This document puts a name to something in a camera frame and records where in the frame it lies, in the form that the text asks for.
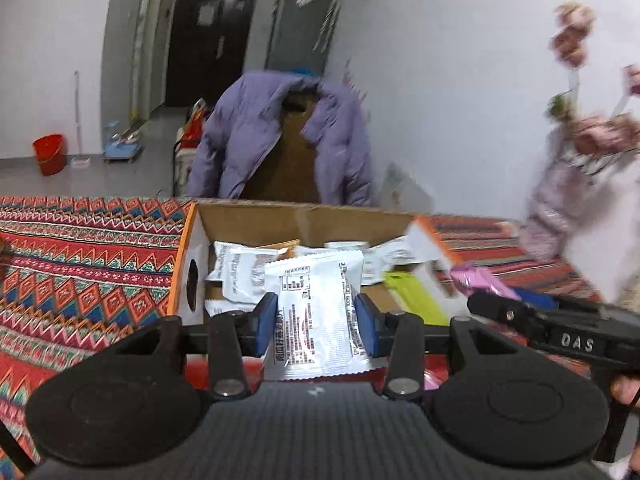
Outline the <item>right hand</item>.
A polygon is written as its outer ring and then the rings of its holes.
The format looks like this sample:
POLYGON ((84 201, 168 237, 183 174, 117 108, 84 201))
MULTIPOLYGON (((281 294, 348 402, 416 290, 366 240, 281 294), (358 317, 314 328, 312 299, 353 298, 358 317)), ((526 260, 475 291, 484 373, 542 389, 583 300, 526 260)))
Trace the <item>right hand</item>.
POLYGON ((593 458, 611 479, 638 479, 639 378, 614 377, 608 393, 608 426, 593 458))

